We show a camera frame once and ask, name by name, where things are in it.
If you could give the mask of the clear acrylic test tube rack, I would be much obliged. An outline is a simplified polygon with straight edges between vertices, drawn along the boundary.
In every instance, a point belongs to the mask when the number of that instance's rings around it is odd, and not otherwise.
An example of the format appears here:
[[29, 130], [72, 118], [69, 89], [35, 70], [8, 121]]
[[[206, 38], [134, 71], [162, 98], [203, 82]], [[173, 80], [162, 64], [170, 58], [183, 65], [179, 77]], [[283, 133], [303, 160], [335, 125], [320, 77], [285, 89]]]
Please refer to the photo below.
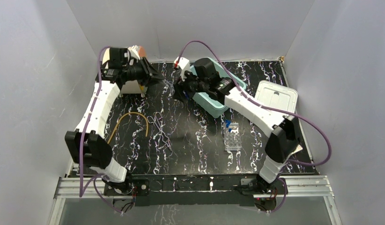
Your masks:
[[225, 151], [240, 151], [242, 149], [239, 123], [231, 122], [229, 126], [226, 126], [226, 123], [224, 123], [222, 136], [224, 140]]

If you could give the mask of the white plastic bin lid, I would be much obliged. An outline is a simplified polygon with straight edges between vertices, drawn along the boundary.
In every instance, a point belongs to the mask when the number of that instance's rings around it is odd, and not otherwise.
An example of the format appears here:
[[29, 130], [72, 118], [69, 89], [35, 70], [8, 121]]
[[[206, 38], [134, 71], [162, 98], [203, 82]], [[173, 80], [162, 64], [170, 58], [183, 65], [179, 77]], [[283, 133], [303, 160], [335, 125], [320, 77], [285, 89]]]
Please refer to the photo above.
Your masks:
[[262, 80], [259, 82], [255, 99], [265, 106], [295, 113], [298, 92], [292, 88]]

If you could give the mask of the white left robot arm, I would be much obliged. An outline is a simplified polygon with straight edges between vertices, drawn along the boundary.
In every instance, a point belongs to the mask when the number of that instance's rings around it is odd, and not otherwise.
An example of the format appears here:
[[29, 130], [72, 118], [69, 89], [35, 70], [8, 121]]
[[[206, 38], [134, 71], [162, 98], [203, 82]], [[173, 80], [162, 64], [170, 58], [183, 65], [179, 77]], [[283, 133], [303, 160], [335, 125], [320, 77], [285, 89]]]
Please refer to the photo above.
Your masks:
[[136, 83], [141, 89], [163, 82], [164, 77], [151, 65], [145, 49], [139, 45], [103, 47], [97, 71], [87, 109], [75, 129], [66, 132], [65, 142], [73, 162], [79, 165], [80, 196], [87, 188], [83, 183], [86, 167], [96, 171], [117, 193], [128, 195], [134, 183], [129, 179], [128, 170], [113, 157], [113, 149], [105, 140], [107, 119], [127, 83]]

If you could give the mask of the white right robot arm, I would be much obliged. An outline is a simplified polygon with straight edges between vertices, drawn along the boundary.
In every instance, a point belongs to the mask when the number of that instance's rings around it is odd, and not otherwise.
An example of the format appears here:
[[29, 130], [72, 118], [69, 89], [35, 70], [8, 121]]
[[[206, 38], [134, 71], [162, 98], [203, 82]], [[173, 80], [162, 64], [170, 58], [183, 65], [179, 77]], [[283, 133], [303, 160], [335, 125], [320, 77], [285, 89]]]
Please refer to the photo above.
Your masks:
[[191, 72], [190, 61], [178, 57], [174, 68], [181, 71], [174, 84], [175, 99], [186, 101], [196, 93], [206, 93], [210, 99], [239, 112], [268, 137], [266, 158], [258, 174], [257, 187], [261, 193], [270, 194], [290, 157], [302, 149], [298, 118], [260, 105], [227, 69], [224, 69], [227, 75], [220, 76], [215, 63], [209, 58], [197, 60], [195, 71]]

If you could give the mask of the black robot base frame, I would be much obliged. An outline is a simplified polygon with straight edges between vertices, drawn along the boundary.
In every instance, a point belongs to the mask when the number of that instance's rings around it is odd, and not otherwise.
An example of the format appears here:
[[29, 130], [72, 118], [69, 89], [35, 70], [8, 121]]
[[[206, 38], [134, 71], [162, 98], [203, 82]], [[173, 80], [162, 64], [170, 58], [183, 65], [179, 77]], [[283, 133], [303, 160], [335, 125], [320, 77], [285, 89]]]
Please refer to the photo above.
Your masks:
[[270, 183], [258, 174], [128, 175], [124, 183], [104, 181], [104, 194], [135, 206], [238, 204], [270, 213], [285, 201], [284, 178]]

